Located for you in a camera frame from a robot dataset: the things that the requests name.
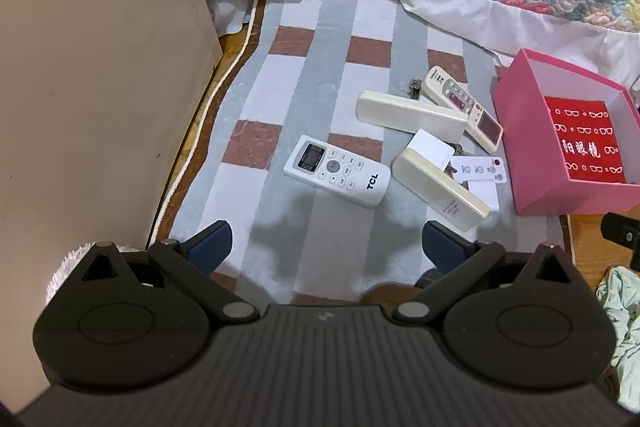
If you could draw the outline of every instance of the red card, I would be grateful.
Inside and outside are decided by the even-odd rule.
[[[572,180],[626,183],[604,102],[545,97]]]

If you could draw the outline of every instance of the white card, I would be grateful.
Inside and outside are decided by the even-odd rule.
[[[502,158],[494,156],[453,156],[450,163],[457,171],[453,174],[453,179],[458,183],[467,181],[507,182],[507,172]]]
[[[418,129],[418,132],[406,147],[407,149],[413,149],[441,171],[444,171],[445,167],[449,165],[449,161],[454,153],[452,146],[444,143],[423,129]]]

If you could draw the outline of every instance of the gray round button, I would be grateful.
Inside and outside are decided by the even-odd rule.
[[[326,169],[329,172],[337,172],[340,170],[340,164],[336,160],[331,160],[329,163],[327,163]]]
[[[229,302],[222,308],[223,314],[230,319],[245,319],[254,312],[255,308],[248,302]]]
[[[398,306],[398,313],[408,319],[421,319],[429,315],[429,307],[422,302],[403,302]]]

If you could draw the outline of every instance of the remote control button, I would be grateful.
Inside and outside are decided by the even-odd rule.
[[[340,170],[340,164],[336,160],[331,160],[329,163],[327,163],[326,169],[329,172],[337,172]]]

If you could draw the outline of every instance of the beige wall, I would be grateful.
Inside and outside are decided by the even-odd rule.
[[[47,281],[87,241],[144,247],[220,57],[204,0],[0,0],[0,399],[46,385]]]

